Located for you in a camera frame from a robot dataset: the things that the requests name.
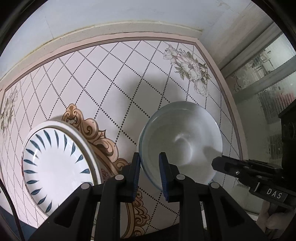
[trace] flower pattern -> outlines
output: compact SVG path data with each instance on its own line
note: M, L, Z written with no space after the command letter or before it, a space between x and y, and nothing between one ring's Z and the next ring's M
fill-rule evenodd
M193 82L197 93L204 97L209 96L207 80L210 79L210 76L207 72L206 63L201 64L197 59L193 58L190 52L174 49L172 45L165 49L163 59L170 60L177 70L176 73L179 73L182 79L186 77Z
M15 106L14 102L17 101L17 89L14 88L12 93L7 97L3 112L0 114L0 129L2 131L3 137L7 136L7 128L11 123L13 117L13 108Z

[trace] decorative tile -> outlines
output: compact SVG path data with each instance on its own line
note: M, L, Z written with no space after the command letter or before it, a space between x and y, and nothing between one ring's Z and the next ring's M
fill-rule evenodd
M180 73L176 73L178 65L172 65L164 58L164 52L170 45L184 50L184 53L189 51L193 59L204 64L201 54L188 44L158 40L110 43L52 60L6 91L4 99L16 88L17 98L11 123L8 124L8 136L0 142L3 143L0 145L3 146L0 148L0 159L5 184L22 221L38 227L46 219L24 187L20 165L22 142L30 128L46 119L61 120L71 103L83 113L84 120L93 118L102 133L106 130L105 138L116 144L113 147L119 153L115 158L122 158L124 165L132 160L133 153L137 151L139 135L149 117L169 102L181 100L200 104L218 124L221 123L223 154L238 158L238 144L230 114L210 69L207 70L209 95L206 97L195 91L194 83L186 76L183 80ZM228 192L232 191L232 177L217 173L214 180ZM143 222L137 224L135 230L144 234L178 223L179 204L167 203L143 170L140 171L138 192L140 198L137 197L136 201L141 209L136 213L143 212ZM127 209L124 212L121 233L128 228L125 221L128 219Z

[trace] blue leaf pattern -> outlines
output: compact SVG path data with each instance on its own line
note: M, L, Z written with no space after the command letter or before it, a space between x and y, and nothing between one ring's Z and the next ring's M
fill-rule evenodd
M30 180L30 181L27 181L27 184L34 184L36 182L38 182L38 180Z
M57 132L54 130L54 133L56 135L56 139L57 139L57 148L59 148L59 136L57 135Z
M23 161L26 162L26 163L29 163L29 164L31 164L31 165L35 165L35 166L37 166L34 162L32 162L32 161L30 161L30 160L24 159Z
M87 173L87 174L90 174L90 171L89 171L89 169L85 169L85 170L83 170L81 173Z
M82 159L83 159L83 155L81 154L80 157L78 158L78 160L76 162L81 161Z
M47 131L46 131L46 130L43 130L43 132L44 132L44 134L45 134L46 138L48 139L48 142L50 143L50 146L52 146L52 141L51 141L51 139L50 139L50 136L49 136L49 134L47 133Z
M28 174L32 174L32 173L37 173L37 172L34 172L32 170L24 170L25 173L28 173Z
M45 210L45 213L49 212L51 210L51 208L52 208L52 201L50 202L47 209Z
M65 147L64 147L64 151L65 151L65 149L66 149L66 145L67 145L67 137L66 137L65 134L64 134L64 142L65 142Z
M39 157L37 155L35 155L35 152L33 152L32 150L26 149L26 151L39 159Z
M76 146L75 146L75 144L74 144L74 142L73 142L71 155L74 153L75 149L76 149Z
M41 189L42 189L42 188L34 190L33 192L31 192L31 195L36 195L37 193L40 192Z
M44 198L40 199L37 204L40 205L41 203L43 203L45 201L46 197L47 197L47 195Z
M37 137L37 138L39 139L39 141L42 143L42 145L43 145L43 147L44 147L44 150L46 150L46 149L45 149L44 142L43 142L41 136L39 136L39 135L36 134L36 137Z
M41 152L40 147L35 141L30 140L30 142Z

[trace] black cable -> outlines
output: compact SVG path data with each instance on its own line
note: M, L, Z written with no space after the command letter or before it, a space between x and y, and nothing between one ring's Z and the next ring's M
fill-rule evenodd
M20 235L20 239L21 239L21 241L25 241L25 237L24 237L24 234L22 232L22 228L20 226L20 220L19 220L19 218L17 216L15 206L13 205L12 200L11 200L11 198L10 198L10 196L9 196L9 194L8 194L8 192L7 192L7 190L6 190L5 186L4 186L4 183L2 182L1 178L0 178L0 187L1 187L2 191L4 192L4 195L5 195L8 203L9 203L9 206L11 208L13 217L15 219L15 224L17 226L17 231L19 232L19 235Z

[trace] screw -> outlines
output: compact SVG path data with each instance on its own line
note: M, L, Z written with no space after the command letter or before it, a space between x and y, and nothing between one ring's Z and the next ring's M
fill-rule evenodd
M124 179L124 175L118 174L118 175L115 176L115 179L116 179L117 181L121 181L121 180Z
M220 185L219 185L219 183L212 182L212 183L211 183L211 187L217 189L217 188L220 187Z
M185 179L185 176L184 176L183 174L178 174L178 175L176 176L176 178L177 178L178 180L184 180L184 179Z
M81 189L85 190L90 187L90 184L89 183L82 183L80 187L81 187Z

